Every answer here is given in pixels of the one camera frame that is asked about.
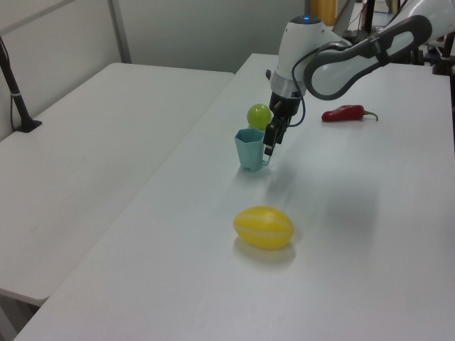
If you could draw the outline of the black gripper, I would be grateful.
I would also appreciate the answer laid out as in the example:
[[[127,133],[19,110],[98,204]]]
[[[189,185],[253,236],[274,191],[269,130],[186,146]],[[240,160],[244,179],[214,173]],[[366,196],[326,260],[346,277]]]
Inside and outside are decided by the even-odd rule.
[[[269,109],[277,119],[276,124],[270,123],[264,132],[264,154],[272,156],[275,144],[281,144],[287,130],[287,121],[283,118],[293,117],[301,104],[300,97],[286,98],[272,92]]]

